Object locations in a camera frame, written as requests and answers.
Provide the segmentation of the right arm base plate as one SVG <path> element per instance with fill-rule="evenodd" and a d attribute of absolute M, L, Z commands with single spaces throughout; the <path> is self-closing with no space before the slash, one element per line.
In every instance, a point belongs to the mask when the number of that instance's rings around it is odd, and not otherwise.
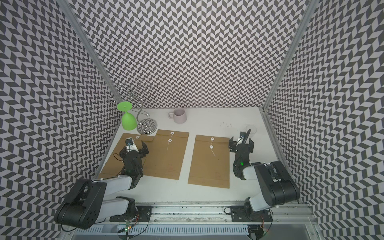
<path fill-rule="evenodd" d="M 232 222 L 235 223 L 270 223 L 273 220 L 272 213 L 270 213 L 269 210 L 261 210 L 255 212 L 250 207 L 245 206 L 230 206 L 230 214 Z"/>

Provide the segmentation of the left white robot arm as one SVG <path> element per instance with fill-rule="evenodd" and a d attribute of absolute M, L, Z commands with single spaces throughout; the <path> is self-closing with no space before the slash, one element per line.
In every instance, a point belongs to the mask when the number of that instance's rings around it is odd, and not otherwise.
<path fill-rule="evenodd" d="M 140 213 L 133 198 L 108 197 L 137 186 L 144 175 L 142 159 L 147 154 L 149 149 L 145 142 L 138 149 L 133 138 L 127 138 L 119 153 L 124 163 L 122 173 L 107 179 L 77 180 L 56 210 L 55 223 L 86 230 L 103 219 L 138 222 Z"/>

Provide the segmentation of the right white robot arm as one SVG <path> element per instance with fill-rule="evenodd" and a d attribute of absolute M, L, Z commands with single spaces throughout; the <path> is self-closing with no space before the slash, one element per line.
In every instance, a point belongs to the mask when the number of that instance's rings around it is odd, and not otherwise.
<path fill-rule="evenodd" d="M 254 150 L 254 142 L 251 139 L 242 136 L 234 141 L 234 138 L 231 138 L 229 150 L 235 153 L 235 177 L 260 189 L 256 195 L 246 199 L 245 208 L 249 213 L 264 211 L 300 198 L 299 188 L 282 162 L 265 164 L 250 161 L 250 153 Z"/>

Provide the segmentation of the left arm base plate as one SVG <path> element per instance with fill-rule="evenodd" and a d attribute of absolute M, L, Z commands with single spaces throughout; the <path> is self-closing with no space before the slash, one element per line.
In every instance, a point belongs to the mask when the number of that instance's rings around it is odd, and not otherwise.
<path fill-rule="evenodd" d="M 136 206 L 130 208 L 123 215 L 116 215 L 110 217 L 110 222 L 133 222 L 133 223 L 144 223 L 151 219 L 152 206 Z"/>

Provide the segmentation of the brown file bag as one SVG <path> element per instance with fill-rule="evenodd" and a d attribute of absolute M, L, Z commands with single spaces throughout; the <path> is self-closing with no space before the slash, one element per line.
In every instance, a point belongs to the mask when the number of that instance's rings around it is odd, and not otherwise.
<path fill-rule="evenodd" d="M 142 149 L 142 141 L 149 147 L 149 142 L 152 142 L 155 137 L 124 133 L 118 143 L 112 147 L 112 153 L 103 166 L 101 173 L 98 176 L 99 179 L 112 178 L 121 174 L 124 163 L 122 162 L 122 158 L 119 156 L 119 153 L 126 146 L 125 140 L 127 138 L 133 138 L 136 147 L 138 149 Z"/>
<path fill-rule="evenodd" d="M 196 136 L 188 183 L 223 189 L 230 187 L 229 138 Z"/>
<path fill-rule="evenodd" d="M 158 130 L 153 140 L 146 142 L 149 154 L 144 161 L 144 175 L 178 180 L 188 138 L 187 132 Z"/>

